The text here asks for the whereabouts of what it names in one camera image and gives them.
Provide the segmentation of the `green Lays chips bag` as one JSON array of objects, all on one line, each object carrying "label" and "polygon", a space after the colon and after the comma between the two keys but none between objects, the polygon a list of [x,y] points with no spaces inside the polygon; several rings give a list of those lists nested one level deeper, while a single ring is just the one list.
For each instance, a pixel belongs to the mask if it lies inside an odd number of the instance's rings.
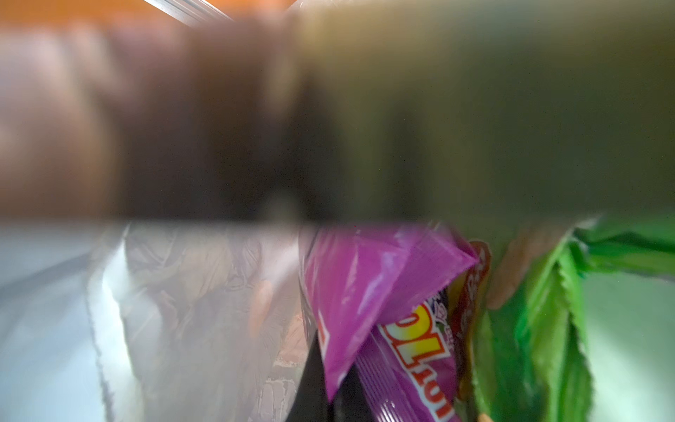
[{"label": "green Lays chips bag", "polygon": [[462,233],[489,273],[457,342],[461,420],[673,420],[673,214]]}]

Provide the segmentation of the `magenta purple snack bag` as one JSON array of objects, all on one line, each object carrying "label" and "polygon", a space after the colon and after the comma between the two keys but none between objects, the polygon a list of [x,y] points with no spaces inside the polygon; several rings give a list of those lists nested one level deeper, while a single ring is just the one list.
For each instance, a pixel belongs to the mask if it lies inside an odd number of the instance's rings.
[{"label": "magenta purple snack bag", "polygon": [[302,314],[330,405],[353,364],[375,421],[455,421],[459,388],[446,289],[476,265],[451,230],[416,224],[308,228]]}]

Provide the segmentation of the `aluminium left corner post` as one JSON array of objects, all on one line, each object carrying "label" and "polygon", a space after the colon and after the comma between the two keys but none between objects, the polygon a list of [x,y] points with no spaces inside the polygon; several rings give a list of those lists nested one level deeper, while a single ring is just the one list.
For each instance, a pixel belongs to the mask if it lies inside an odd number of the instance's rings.
[{"label": "aluminium left corner post", "polygon": [[232,21],[231,17],[206,0],[145,0],[145,2],[188,26],[215,20]]}]

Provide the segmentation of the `floral paper bag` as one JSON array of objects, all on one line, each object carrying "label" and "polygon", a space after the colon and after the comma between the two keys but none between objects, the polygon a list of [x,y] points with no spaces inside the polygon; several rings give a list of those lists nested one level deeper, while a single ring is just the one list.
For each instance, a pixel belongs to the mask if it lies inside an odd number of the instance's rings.
[{"label": "floral paper bag", "polygon": [[92,230],[107,421],[286,421],[299,237],[674,216],[671,1],[316,1],[1,29],[1,232]]}]

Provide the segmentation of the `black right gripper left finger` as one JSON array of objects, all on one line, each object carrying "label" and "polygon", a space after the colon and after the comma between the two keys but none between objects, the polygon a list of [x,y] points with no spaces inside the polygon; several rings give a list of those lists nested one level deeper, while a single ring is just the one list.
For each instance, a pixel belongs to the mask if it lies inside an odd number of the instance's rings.
[{"label": "black right gripper left finger", "polygon": [[330,405],[326,394],[323,359],[315,337],[302,372],[300,386],[286,422],[328,422]]}]

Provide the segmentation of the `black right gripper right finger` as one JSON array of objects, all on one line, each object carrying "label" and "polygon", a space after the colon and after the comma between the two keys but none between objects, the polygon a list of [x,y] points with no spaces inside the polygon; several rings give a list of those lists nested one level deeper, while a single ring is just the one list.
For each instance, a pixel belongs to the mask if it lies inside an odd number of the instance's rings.
[{"label": "black right gripper right finger", "polygon": [[342,381],[332,401],[334,422],[375,422],[355,364]]}]

